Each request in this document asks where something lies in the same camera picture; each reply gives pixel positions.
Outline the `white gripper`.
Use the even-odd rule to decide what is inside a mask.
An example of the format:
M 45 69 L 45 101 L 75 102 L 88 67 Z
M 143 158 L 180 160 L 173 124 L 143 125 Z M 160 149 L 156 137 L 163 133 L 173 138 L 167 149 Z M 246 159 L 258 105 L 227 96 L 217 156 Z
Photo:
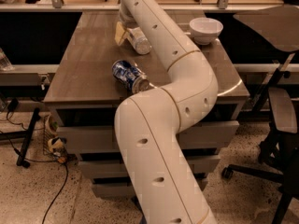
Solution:
M 128 28 L 134 29 L 138 26 L 138 24 L 124 3 L 120 3 L 119 17 L 120 21 L 116 23 L 114 39 L 116 44 L 121 46 L 122 43 L 129 37 Z

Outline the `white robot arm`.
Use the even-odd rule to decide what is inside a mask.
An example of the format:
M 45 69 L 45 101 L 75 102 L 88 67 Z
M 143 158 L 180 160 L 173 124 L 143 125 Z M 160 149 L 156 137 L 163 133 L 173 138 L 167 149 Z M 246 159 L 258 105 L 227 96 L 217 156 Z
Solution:
M 213 108 L 218 81 L 199 48 L 155 0 L 121 0 L 170 81 L 124 100 L 115 132 L 147 224 L 217 224 L 176 135 Z

